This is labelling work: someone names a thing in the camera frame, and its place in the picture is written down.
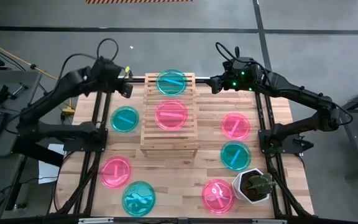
yellow cable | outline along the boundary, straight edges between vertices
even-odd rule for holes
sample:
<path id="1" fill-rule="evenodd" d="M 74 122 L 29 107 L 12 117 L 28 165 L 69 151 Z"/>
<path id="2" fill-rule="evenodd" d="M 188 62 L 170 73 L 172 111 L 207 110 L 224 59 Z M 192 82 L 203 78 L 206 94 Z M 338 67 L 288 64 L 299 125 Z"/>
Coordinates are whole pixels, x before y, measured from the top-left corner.
<path id="1" fill-rule="evenodd" d="M 0 47 L 0 51 L 4 52 L 5 54 L 10 55 L 11 57 L 16 58 L 17 60 L 19 60 L 19 61 L 21 61 L 21 62 L 27 64 L 28 66 L 31 66 L 31 63 L 26 62 L 25 60 L 23 60 L 23 59 L 21 59 L 21 58 L 15 56 L 15 55 L 13 55 L 13 54 L 7 52 L 6 50 L 2 49 L 1 47 Z M 52 78 L 52 79 L 54 79 L 54 80 L 57 80 L 57 78 L 54 77 L 53 75 L 49 75 L 48 73 L 44 72 L 43 70 L 41 70 L 41 69 L 39 69 L 39 68 L 37 68 L 37 67 L 36 67 L 35 69 L 36 69 L 38 72 L 40 72 L 40 73 L 42 73 L 42 74 L 48 76 L 49 78 Z"/>

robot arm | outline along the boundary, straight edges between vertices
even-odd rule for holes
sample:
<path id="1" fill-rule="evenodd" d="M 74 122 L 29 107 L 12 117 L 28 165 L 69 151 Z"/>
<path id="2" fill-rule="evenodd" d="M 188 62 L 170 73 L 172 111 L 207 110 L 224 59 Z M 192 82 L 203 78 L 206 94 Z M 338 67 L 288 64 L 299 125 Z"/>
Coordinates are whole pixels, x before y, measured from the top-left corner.
<path id="1" fill-rule="evenodd" d="M 291 84 L 283 76 L 262 67 L 256 60 L 240 57 L 237 49 L 236 54 L 236 58 L 223 62 L 225 72 L 222 75 L 210 78 L 208 85 L 213 94 L 230 89 L 255 91 L 271 97 L 284 97 L 316 110 L 310 118 L 286 125 L 275 124 L 265 138 L 270 147 L 282 146 L 283 141 L 294 134 L 311 130 L 335 131 L 341 125 L 340 108 L 330 97 Z"/>
<path id="2" fill-rule="evenodd" d="M 92 68 L 85 67 L 67 73 L 49 94 L 24 108 L 19 117 L 17 130 L 22 138 L 39 141 L 43 138 L 92 138 L 98 137 L 98 130 L 89 121 L 79 126 L 51 125 L 39 121 L 41 117 L 63 103 L 66 99 L 94 91 L 114 93 L 116 90 L 130 98 L 133 86 L 118 78 L 122 67 L 114 62 L 98 58 Z"/>

pink petri dish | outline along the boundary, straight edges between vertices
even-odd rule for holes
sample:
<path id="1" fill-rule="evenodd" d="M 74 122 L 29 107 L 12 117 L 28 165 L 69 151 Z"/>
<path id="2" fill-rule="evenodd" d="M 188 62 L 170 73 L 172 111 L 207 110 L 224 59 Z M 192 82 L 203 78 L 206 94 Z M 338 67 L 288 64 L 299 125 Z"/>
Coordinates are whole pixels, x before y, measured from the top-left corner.
<path id="1" fill-rule="evenodd" d="M 154 120 L 164 130 L 179 130 L 188 117 L 186 105 L 180 100 L 165 100 L 155 109 Z"/>
<path id="2" fill-rule="evenodd" d="M 213 179 L 204 185 L 201 199 L 209 212 L 221 215 L 233 207 L 235 196 L 231 184 L 221 179 Z"/>
<path id="3" fill-rule="evenodd" d="M 232 140 L 244 140 L 248 137 L 251 125 L 249 120 L 240 113 L 229 113 L 222 120 L 223 134 Z"/>
<path id="4" fill-rule="evenodd" d="M 114 156 L 102 166 L 100 176 L 104 186 L 116 189 L 128 182 L 131 177 L 131 167 L 126 158 Z"/>

potted plant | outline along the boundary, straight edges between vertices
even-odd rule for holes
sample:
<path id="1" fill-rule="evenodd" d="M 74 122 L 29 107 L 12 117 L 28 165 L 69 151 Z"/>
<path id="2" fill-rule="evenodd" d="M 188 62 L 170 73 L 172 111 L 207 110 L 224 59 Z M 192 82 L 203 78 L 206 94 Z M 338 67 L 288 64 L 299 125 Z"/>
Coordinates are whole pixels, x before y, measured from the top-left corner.
<path id="1" fill-rule="evenodd" d="M 238 199 L 255 204 L 269 199 L 275 182 L 270 174 L 263 174 L 255 168 L 237 175 L 232 186 Z"/>

teal petri dish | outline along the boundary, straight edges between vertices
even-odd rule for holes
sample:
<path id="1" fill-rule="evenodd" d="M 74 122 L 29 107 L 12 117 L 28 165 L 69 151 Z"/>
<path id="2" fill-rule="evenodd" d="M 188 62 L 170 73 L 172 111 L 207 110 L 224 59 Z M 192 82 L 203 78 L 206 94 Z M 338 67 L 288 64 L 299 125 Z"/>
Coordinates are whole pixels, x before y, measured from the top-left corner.
<path id="1" fill-rule="evenodd" d="M 230 170 L 244 170 L 251 163 L 251 151 L 242 142 L 229 141 L 222 147 L 221 160 Z"/>
<path id="2" fill-rule="evenodd" d="M 111 115 L 111 126 L 118 132 L 128 132 L 136 128 L 139 122 L 139 114 L 135 108 L 122 106 Z"/>
<path id="3" fill-rule="evenodd" d="M 154 205 L 154 189 L 144 181 L 131 183 L 122 195 L 122 207 L 132 217 L 142 217 L 148 214 Z"/>
<path id="4" fill-rule="evenodd" d="M 186 90 L 187 78 L 179 70 L 168 69 L 158 75 L 156 85 L 161 94 L 177 96 Z"/>

